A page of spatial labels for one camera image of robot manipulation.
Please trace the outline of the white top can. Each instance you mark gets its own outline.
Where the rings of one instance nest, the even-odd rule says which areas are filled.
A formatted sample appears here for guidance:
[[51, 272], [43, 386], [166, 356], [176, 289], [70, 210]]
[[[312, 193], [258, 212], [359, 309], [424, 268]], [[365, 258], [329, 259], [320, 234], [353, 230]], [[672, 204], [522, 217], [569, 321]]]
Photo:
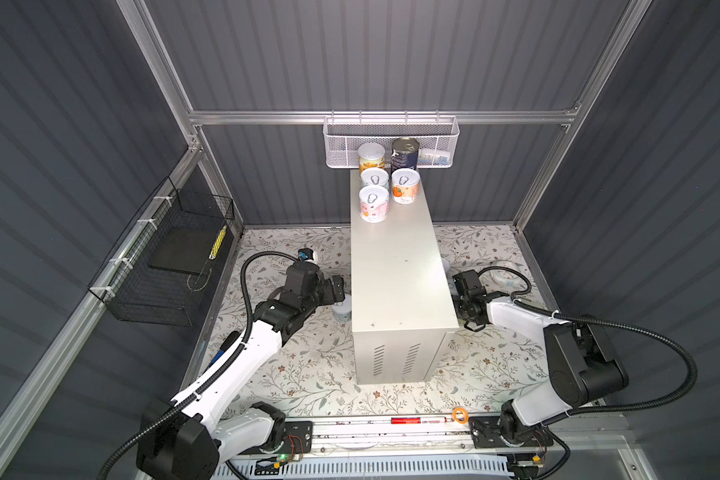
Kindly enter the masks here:
[[349, 323], [352, 320], [352, 297], [346, 294], [344, 299], [331, 306], [333, 318], [340, 324]]

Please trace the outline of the pink label can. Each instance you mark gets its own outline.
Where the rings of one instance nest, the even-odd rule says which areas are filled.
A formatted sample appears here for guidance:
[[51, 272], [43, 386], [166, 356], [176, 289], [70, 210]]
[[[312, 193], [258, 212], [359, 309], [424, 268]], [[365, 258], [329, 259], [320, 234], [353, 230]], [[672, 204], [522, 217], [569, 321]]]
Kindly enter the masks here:
[[421, 178], [417, 170], [397, 169], [391, 176], [392, 199], [398, 204], [412, 204], [418, 196], [420, 185]]
[[359, 191], [360, 217], [368, 223], [383, 222], [389, 210], [389, 191], [379, 185], [362, 187]]

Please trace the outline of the light teal can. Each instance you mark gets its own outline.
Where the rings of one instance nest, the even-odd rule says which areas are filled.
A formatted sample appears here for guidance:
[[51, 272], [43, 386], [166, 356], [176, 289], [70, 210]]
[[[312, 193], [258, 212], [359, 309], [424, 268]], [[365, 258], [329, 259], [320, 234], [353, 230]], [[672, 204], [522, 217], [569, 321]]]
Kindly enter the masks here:
[[362, 187], [379, 186], [389, 189], [389, 174], [380, 167], [370, 167], [360, 173]]

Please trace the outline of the orange yellow fruit can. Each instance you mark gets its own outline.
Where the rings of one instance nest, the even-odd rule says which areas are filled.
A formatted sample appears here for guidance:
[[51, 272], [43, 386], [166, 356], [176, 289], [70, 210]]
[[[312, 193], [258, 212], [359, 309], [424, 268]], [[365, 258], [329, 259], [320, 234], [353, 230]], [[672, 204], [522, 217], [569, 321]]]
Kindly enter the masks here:
[[360, 172], [364, 172], [370, 168], [385, 168], [386, 151], [383, 145], [376, 142], [367, 142], [359, 146], [358, 168]]

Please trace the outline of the dark blue tin can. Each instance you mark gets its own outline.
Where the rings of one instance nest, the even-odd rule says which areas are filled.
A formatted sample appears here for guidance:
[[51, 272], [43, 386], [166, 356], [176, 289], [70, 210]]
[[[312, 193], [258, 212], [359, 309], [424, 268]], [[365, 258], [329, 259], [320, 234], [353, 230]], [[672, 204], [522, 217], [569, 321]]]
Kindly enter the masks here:
[[395, 172], [400, 169], [416, 170], [420, 144], [411, 137], [397, 138], [392, 142], [389, 158], [390, 169]]

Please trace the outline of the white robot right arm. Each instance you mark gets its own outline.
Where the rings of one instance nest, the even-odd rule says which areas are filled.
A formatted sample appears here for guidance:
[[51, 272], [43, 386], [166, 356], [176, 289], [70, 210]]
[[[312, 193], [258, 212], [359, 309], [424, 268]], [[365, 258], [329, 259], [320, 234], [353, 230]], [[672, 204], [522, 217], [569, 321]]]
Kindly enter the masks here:
[[[510, 273], [524, 286], [510, 293], [490, 292], [481, 282], [481, 276], [489, 271]], [[536, 313], [520, 305], [520, 298], [529, 294], [532, 286], [519, 271], [492, 265], [459, 272], [451, 281], [456, 291], [454, 306], [466, 329], [479, 332], [491, 324], [544, 348], [547, 379], [502, 406], [495, 430], [507, 445], [521, 446], [542, 426], [628, 386], [628, 374], [603, 327], [564, 320], [557, 311]]]

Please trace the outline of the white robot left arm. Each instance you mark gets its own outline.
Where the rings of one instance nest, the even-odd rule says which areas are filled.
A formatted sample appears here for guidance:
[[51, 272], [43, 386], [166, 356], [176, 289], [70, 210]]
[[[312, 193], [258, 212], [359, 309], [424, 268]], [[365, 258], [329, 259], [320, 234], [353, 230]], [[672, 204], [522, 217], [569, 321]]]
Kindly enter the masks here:
[[292, 258], [283, 286], [253, 304], [241, 288], [242, 334], [169, 403], [154, 404], [136, 438], [136, 467], [154, 479], [209, 479], [222, 462], [250, 449], [276, 453], [286, 436], [285, 414], [265, 402], [225, 419], [229, 404], [254, 374], [323, 306], [344, 301], [345, 281], [325, 276], [312, 260]]

